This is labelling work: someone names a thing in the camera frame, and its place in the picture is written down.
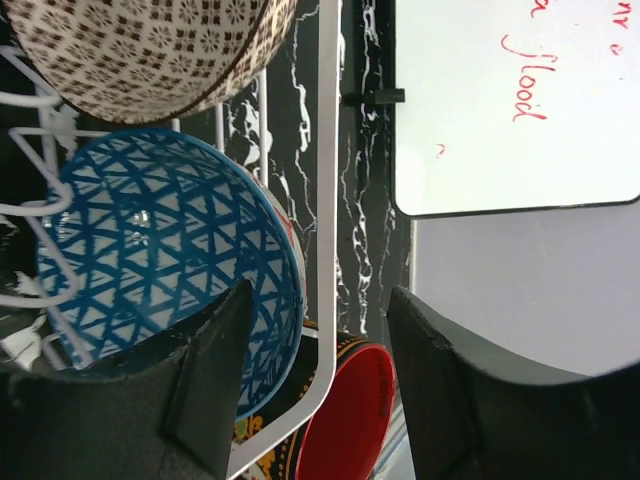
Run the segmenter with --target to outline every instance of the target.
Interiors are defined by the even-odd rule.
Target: blue bowl
[[[60,178],[74,201],[43,225],[79,277],[60,310],[93,358],[131,348],[249,279],[255,309],[238,419],[266,404],[293,365],[305,309],[301,250],[277,200],[210,145],[167,129],[100,138]],[[67,288],[43,245],[37,261],[49,295]]]

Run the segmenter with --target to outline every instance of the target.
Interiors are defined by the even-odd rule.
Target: white wall
[[[640,204],[416,222],[415,292],[505,348],[594,375],[640,358]]]

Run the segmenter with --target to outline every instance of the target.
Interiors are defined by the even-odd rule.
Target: rack wire
[[[336,202],[337,202],[337,155],[338,155],[338,104],[339,104],[339,38],[341,23],[341,0],[320,0],[319,41],[318,41],[318,121],[317,121],[317,298],[318,330],[303,329],[303,333],[318,340],[318,366],[314,380],[307,394],[289,411],[265,427],[253,438],[236,446],[231,452],[227,469],[227,478],[234,479],[255,463],[276,444],[284,440],[300,425],[305,423],[324,402],[336,371]],[[36,237],[48,248],[69,282],[64,292],[49,297],[37,279],[32,287],[37,293],[33,297],[0,295],[0,305],[8,307],[46,308],[48,314],[56,319],[62,332],[80,355],[83,366],[92,363],[93,358],[84,348],[80,337],[64,318],[58,305],[72,298],[79,289],[79,281],[73,269],[66,261],[55,242],[42,227],[43,217],[63,212],[72,201],[71,190],[58,179],[58,158],[56,142],[73,150],[78,137],[101,137],[108,132],[82,131],[75,128],[73,116],[62,115],[64,106],[60,95],[39,75],[31,70],[21,58],[24,53],[13,46],[0,46],[2,55],[35,86],[35,95],[18,95],[0,92],[0,103],[16,107],[36,108],[40,128],[16,127],[9,131],[10,137],[25,153],[29,161],[59,195],[55,203],[29,201],[22,205],[0,204],[0,223],[6,216],[23,217],[33,229]],[[260,180],[268,186],[267,151],[267,76],[266,71],[259,75],[258,105],[260,122]],[[216,147],[224,152],[224,106],[217,105]],[[180,120],[172,120],[172,128],[180,131]],[[25,136],[38,136],[42,141],[43,156],[25,140]],[[39,350],[55,369],[66,368],[65,362],[58,356],[52,343],[59,339],[58,334],[40,338],[38,328],[44,316],[38,317],[28,329],[31,338],[38,342]]]

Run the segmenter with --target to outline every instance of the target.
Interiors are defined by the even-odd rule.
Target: marble surface
[[[343,59],[341,90],[368,92],[393,86],[391,37],[387,7],[376,0],[343,6]],[[295,23],[286,44],[268,67],[269,186],[294,220],[307,261],[309,304],[315,317],[316,301],[316,122],[318,3],[300,0]],[[7,71],[6,64],[0,64]],[[3,75],[0,89],[27,93],[29,85],[19,75]],[[215,112],[209,110],[182,120],[182,131],[215,142]],[[11,144],[7,129],[33,126],[35,112],[0,107],[0,167],[15,177],[0,175],[0,201],[20,203],[42,198],[43,182],[33,176],[30,164]],[[78,128],[114,130],[79,116]],[[339,129],[338,205],[338,316],[339,327],[353,334],[388,344],[385,312],[391,287],[409,282],[410,236],[408,219],[393,209],[389,195],[392,112],[387,107],[341,107]],[[254,82],[225,105],[225,150],[235,161],[259,172],[258,86]],[[62,158],[69,146],[60,146]],[[19,242],[3,245],[0,263],[7,271],[34,275],[28,232],[21,222]],[[8,286],[19,286],[15,275]]]

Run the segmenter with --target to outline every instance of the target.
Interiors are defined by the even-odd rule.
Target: whiteboard
[[[639,14],[640,1],[396,0],[397,208],[636,199]]]

